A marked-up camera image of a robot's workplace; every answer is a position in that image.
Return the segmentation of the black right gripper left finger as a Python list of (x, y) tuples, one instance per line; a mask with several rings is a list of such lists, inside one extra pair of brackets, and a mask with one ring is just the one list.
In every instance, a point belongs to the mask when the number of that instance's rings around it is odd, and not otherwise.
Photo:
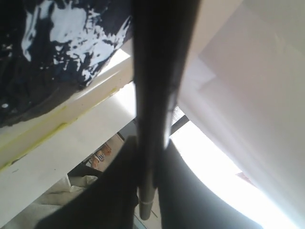
[(137, 205), (138, 154), (130, 136), (98, 179), (37, 229), (131, 229)]

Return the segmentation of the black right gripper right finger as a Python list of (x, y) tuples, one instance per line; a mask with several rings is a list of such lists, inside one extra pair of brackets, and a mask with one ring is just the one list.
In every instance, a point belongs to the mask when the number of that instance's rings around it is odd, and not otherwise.
[(158, 156), (156, 184), (163, 229), (261, 228), (200, 181), (173, 142)]

